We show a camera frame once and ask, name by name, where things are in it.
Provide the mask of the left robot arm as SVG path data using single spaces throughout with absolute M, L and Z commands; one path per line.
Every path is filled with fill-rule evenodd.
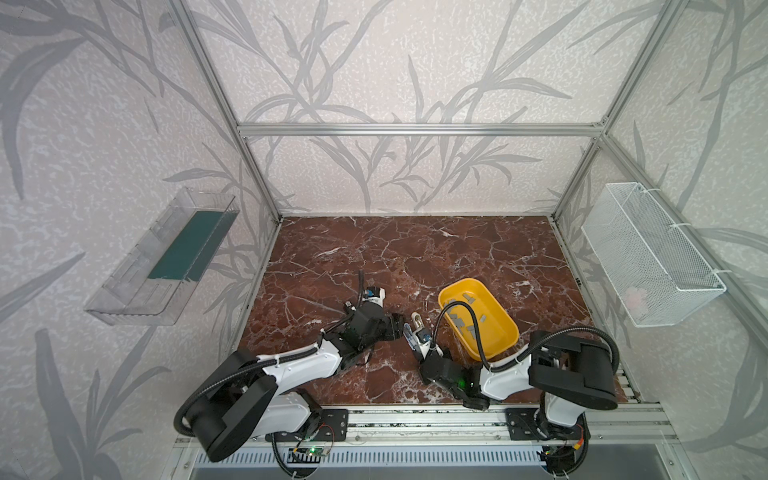
M 358 281 L 357 300 L 315 342 L 278 354 L 230 354 L 178 408 L 176 432 L 197 439 L 219 462 L 254 436 L 319 430 L 322 408 L 302 387 L 356 366 L 377 344 L 403 334 L 405 317 L 385 310 L 385 290 L 365 286 L 363 273 Z

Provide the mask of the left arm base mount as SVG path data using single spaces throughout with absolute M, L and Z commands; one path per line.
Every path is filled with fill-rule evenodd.
M 302 440 L 344 441 L 349 427 L 349 414 L 348 409 L 312 411 L 297 435 Z

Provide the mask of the blue mini stapler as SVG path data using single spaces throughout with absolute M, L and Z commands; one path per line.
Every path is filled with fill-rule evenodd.
M 414 352 L 420 351 L 420 343 L 419 343 L 418 337 L 415 335 L 411 326 L 408 323 L 405 323 L 403 325 L 403 337 L 406 339 L 409 347 Z

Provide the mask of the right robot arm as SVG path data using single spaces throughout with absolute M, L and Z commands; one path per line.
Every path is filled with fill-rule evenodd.
M 464 367 L 437 344 L 438 329 L 414 331 L 404 336 L 419 361 L 424 384 L 437 385 L 469 409 L 486 410 L 493 401 L 537 389 L 543 393 L 539 417 L 546 425 L 570 428 L 587 410 L 618 408 L 614 376 L 620 352 L 614 339 L 593 326 L 576 325 L 554 332 L 539 330 L 514 355 Z

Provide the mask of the white mini stapler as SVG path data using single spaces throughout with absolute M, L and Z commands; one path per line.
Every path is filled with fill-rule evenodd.
M 410 324 L 413 333 L 420 339 L 421 342 L 424 342 L 425 338 L 429 335 L 429 329 L 426 327 L 421 314 L 418 312 L 412 312 Z

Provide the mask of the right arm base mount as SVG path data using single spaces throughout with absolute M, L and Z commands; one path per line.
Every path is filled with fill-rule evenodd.
M 572 427 L 548 423 L 538 407 L 507 408 L 504 415 L 511 440 L 583 443 L 591 437 L 584 413 Z

